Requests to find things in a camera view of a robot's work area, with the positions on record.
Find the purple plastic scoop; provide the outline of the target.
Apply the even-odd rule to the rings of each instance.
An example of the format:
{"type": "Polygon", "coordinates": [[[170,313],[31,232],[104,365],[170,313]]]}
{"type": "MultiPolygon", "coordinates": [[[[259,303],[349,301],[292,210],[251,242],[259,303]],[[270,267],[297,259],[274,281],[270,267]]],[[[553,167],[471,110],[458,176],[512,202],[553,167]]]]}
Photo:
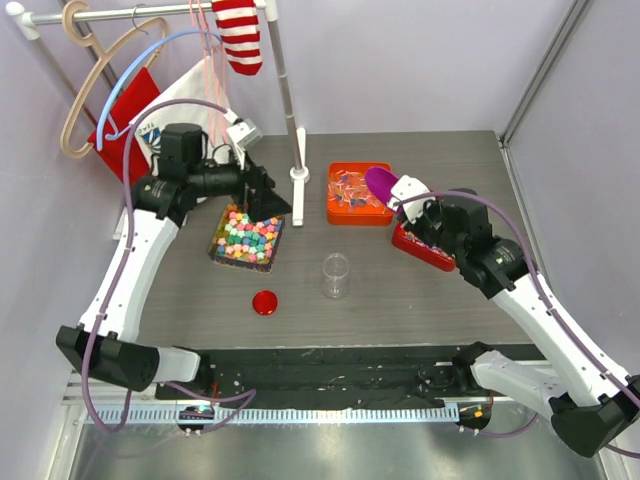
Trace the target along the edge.
{"type": "Polygon", "coordinates": [[[392,189],[399,178],[392,171],[380,166],[369,168],[364,178],[371,194],[381,203],[387,205],[392,197],[392,189]]]}

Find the orange candy box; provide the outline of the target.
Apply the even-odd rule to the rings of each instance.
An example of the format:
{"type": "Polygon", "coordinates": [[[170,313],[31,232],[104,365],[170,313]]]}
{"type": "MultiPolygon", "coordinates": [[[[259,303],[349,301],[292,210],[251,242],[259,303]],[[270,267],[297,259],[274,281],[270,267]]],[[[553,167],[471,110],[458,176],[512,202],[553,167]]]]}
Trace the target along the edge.
{"type": "Polygon", "coordinates": [[[369,190],[365,174],[370,168],[391,171],[382,162],[333,162],[328,167],[327,220],[332,225],[387,226],[393,214],[369,190]]]}

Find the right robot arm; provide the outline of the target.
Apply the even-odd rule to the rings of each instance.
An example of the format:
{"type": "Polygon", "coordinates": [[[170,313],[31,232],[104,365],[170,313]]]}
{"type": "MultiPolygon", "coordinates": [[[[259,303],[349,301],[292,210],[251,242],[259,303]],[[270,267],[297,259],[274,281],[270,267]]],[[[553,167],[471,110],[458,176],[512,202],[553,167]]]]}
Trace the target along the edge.
{"type": "Polygon", "coordinates": [[[465,395],[481,388],[511,397],[547,419],[575,453],[592,457],[639,418],[639,379],[588,338],[553,296],[522,246],[494,234],[497,208],[468,189],[391,200],[403,226],[451,256],[463,279],[506,312],[549,361],[545,375],[476,342],[453,359],[451,380],[465,395]]]}

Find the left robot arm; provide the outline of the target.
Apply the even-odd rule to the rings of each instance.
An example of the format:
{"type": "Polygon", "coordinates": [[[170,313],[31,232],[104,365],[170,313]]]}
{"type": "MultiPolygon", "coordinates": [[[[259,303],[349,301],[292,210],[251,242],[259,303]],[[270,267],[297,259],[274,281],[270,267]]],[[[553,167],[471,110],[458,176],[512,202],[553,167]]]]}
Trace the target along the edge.
{"type": "Polygon", "coordinates": [[[228,129],[233,155],[225,164],[206,158],[206,134],[195,124],[169,124],[160,136],[157,172],[130,189],[114,257],[78,325],[63,326],[56,345],[82,379],[141,392],[174,381],[190,398],[205,397],[213,375],[203,356],[180,347],[138,343],[143,308],[159,265],[188,213],[201,198],[230,197],[255,221],[291,212],[265,168],[247,155],[260,139],[255,125],[238,120],[228,129]]]}

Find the gold tin of star candies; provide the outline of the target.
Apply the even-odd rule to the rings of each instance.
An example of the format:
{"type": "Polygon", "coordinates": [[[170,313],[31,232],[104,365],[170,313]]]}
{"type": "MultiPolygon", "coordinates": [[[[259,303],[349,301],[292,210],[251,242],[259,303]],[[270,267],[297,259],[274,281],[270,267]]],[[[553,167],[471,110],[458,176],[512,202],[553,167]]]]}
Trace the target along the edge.
{"type": "Polygon", "coordinates": [[[254,222],[237,205],[228,204],[214,232],[209,258],[220,265],[268,274],[284,228],[284,216],[254,222]]]}

